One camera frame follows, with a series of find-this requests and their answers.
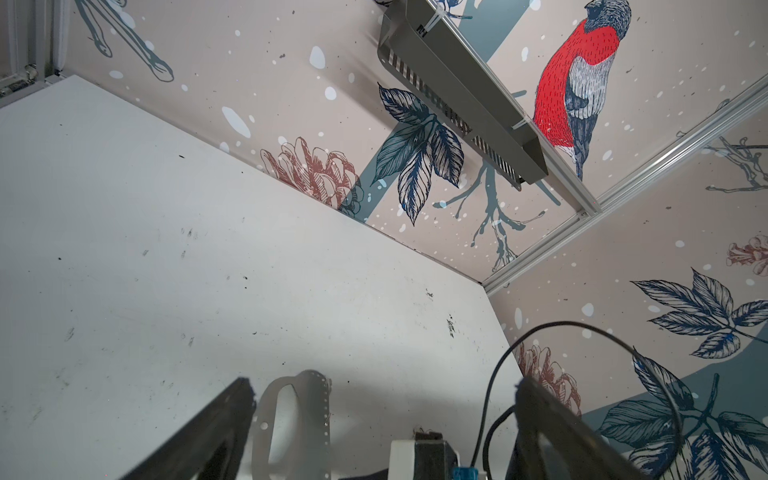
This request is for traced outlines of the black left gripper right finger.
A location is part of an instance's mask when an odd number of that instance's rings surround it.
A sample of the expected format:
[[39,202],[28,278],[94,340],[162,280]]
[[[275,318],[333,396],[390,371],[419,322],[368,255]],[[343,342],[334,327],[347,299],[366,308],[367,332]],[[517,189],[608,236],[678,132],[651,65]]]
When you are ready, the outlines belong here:
[[508,479],[646,479],[545,388],[525,377],[515,397],[518,433]]

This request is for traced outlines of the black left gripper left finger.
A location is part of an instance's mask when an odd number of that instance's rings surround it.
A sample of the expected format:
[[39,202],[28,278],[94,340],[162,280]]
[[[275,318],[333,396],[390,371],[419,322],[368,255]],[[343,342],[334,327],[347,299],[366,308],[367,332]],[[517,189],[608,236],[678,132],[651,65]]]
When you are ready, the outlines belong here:
[[252,386],[247,378],[239,377],[124,477],[236,478],[255,411]]

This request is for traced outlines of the silver metal keyring carabiner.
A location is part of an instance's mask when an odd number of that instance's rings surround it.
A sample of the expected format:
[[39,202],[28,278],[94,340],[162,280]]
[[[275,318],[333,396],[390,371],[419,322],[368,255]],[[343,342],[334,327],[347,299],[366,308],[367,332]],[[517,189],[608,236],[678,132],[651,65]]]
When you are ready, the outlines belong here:
[[251,450],[251,476],[270,479],[276,471],[270,467],[278,397],[289,388],[297,400],[298,419],[296,460],[290,462],[285,479],[329,479],[330,466],[330,380],[316,370],[272,381],[257,402]]

